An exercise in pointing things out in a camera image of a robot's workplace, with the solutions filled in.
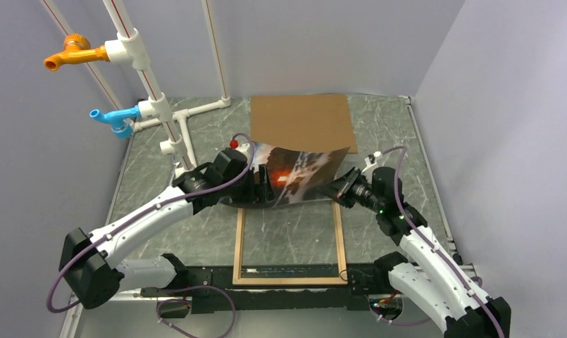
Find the brown fibreboard backing board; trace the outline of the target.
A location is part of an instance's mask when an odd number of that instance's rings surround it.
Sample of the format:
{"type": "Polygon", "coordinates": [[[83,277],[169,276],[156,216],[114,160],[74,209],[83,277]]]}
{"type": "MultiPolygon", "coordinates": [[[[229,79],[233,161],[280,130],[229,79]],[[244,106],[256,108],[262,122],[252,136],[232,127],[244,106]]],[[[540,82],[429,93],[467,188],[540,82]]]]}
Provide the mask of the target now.
{"type": "Polygon", "coordinates": [[[344,94],[253,96],[250,135],[254,141],[296,151],[358,152],[344,94]]]}

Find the sunset landscape photo print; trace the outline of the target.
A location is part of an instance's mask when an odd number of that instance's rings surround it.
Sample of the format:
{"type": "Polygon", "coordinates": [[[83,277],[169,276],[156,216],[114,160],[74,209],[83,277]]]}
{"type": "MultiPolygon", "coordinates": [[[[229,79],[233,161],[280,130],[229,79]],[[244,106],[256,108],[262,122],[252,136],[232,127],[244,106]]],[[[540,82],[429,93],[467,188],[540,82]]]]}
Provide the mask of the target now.
{"type": "Polygon", "coordinates": [[[335,179],[349,148],[326,152],[295,151],[254,142],[252,166],[258,174],[253,208],[272,208],[326,197],[318,188],[335,179]]]}

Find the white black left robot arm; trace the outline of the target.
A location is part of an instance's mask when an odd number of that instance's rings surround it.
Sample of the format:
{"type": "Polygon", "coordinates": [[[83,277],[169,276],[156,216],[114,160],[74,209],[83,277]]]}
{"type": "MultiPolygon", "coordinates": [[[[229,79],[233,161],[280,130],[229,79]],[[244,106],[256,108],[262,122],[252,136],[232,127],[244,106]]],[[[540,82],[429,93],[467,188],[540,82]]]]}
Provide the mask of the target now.
{"type": "Polygon", "coordinates": [[[118,292],[139,288],[181,294],[189,270],[172,253],[128,260],[138,246],[171,225],[216,204],[257,206],[272,201],[268,168],[249,150],[226,148],[211,162],[174,177],[154,199],[127,216],[91,232],[77,228],[64,239],[59,272],[86,309],[118,292]]]}

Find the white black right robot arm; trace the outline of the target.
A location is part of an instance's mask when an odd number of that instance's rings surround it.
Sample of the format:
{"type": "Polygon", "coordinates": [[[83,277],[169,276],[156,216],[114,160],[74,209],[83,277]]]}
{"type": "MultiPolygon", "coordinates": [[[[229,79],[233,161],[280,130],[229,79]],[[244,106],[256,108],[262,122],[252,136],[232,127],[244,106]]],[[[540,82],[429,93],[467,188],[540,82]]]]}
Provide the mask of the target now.
{"type": "Polygon", "coordinates": [[[444,337],[508,337],[510,305],[461,269],[427,220],[405,202],[402,188],[397,171],[383,166],[370,178],[353,168],[318,191],[343,207],[359,204],[374,212],[381,231],[401,249],[374,262],[376,289],[407,296],[444,337]]]}

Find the light wooden picture frame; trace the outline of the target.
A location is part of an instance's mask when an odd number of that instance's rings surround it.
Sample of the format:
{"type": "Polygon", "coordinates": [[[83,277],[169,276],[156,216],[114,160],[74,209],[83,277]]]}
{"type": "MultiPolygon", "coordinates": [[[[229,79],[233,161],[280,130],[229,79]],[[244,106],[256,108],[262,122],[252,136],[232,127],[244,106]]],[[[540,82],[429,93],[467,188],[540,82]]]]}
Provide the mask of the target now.
{"type": "Polygon", "coordinates": [[[265,286],[265,287],[316,287],[324,286],[343,286],[347,281],[339,276],[343,270],[347,269],[345,256],[344,236],[342,229],[341,209],[335,202],[332,203],[332,215],[335,230],[335,245],[337,253],[336,277],[242,277],[242,259],[244,244],[245,210],[237,209],[237,228],[235,236],[235,253],[232,271],[232,284],[234,286],[265,286]]]}

